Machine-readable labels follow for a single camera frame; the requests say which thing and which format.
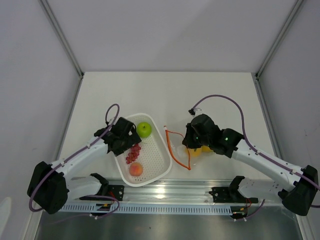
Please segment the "yellow pear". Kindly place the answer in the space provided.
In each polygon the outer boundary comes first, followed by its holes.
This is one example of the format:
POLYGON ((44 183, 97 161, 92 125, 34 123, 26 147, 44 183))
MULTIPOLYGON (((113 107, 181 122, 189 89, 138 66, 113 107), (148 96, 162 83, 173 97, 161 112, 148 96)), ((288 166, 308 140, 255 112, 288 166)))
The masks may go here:
POLYGON ((210 149, 208 146, 202 146, 201 150, 203 153, 212 153, 213 152, 213 150, 210 149))

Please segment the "red grape bunch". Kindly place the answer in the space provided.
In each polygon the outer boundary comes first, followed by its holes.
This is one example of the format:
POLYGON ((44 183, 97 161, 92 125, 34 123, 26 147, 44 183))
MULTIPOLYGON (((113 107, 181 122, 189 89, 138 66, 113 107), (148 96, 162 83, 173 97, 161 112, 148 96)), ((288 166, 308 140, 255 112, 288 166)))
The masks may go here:
POLYGON ((126 163, 128 165, 135 162, 138 159, 138 156, 140 155, 140 150, 141 150, 141 147, 139 144, 135 144, 130 148, 128 155, 125 158, 126 163))

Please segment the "orange peach with leaf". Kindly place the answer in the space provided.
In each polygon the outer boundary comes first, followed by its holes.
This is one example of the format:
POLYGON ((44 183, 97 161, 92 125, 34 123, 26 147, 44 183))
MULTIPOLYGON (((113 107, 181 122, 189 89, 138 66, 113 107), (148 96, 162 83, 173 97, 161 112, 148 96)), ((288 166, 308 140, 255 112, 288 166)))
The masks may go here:
POLYGON ((202 148, 186 148, 185 152, 191 158, 197 158, 202 154, 202 148))

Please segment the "clear orange zip bag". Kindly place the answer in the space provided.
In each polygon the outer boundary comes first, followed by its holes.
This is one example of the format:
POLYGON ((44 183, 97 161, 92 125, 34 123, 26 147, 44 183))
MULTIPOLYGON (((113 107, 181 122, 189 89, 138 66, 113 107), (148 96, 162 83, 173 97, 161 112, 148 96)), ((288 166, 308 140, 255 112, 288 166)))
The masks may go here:
POLYGON ((182 140, 184 139, 185 135, 176 131, 169 130, 166 125, 164 125, 163 128, 170 156, 179 166, 187 169, 188 171, 191 171, 192 166, 195 166, 199 160, 216 154, 214 151, 202 152, 199 157, 191 158, 186 153, 186 148, 189 147, 182 144, 182 140))

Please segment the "pink peach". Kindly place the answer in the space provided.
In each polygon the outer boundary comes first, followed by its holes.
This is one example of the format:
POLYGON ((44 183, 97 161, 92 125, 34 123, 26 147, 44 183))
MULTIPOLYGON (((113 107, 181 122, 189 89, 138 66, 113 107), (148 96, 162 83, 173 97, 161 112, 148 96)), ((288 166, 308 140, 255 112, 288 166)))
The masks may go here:
POLYGON ((143 166, 139 162, 133 162, 129 167, 129 174, 133 177, 139 177, 143 173, 143 166))

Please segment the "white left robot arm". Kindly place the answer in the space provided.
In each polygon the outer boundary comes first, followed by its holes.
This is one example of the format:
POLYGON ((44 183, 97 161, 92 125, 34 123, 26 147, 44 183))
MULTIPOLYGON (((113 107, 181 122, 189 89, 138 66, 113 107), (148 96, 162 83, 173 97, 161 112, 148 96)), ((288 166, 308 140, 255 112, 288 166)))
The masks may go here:
POLYGON ((99 129, 89 142, 67 158, 52 163, 38 163, 27 189, 29 208, 36 212, 33 203, 48 214, 57 213, 71 200, 109 200, 117 199, 110 194, 109 181, 98 173, 77 178, 77 172, 94 160, 113 153, 116 157, 141 142, 136 125, 120 117, 115 124, 99 129))

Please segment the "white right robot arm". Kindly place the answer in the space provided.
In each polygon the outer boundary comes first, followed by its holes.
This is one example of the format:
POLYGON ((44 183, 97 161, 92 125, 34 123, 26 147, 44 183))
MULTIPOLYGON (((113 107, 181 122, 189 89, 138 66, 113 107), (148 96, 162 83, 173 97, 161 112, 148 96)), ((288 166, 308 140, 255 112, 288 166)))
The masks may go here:
POLYGON ((260 151, 249 143, 244 134, 233 129, 220 129, 206 114, 191 112, 182 144, 188 149, 208 147, 217 155, 240 161, 273 180, 251 180, 236 176, 228 189, 234 202, 243 198, 280 201, 292 213, 306 216, 319 190, 318 171, 307 165, 300 167, 260 151))

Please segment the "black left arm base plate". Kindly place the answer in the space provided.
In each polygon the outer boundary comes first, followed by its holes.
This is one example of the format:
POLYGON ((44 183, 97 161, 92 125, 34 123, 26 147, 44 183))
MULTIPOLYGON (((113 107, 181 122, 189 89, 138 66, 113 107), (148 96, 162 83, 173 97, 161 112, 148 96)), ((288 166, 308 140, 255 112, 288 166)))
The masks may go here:
POLYGON ((97 195, 113 197, 121 202, 124 198, 124 192, 125 192, 124 185, 108 185, 108 186, 102 186, 99 192, 97 193, 97 195))

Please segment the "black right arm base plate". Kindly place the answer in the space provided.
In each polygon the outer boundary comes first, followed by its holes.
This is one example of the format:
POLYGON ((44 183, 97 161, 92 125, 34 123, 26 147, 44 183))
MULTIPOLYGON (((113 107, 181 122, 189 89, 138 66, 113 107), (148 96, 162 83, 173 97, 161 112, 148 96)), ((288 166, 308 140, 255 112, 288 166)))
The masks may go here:
POLYGON ((214 203, 257 204, 259 201, 256 197, 246 198, 238 190, 230 187, 212 187, 208 193, 212 196, 214 203))

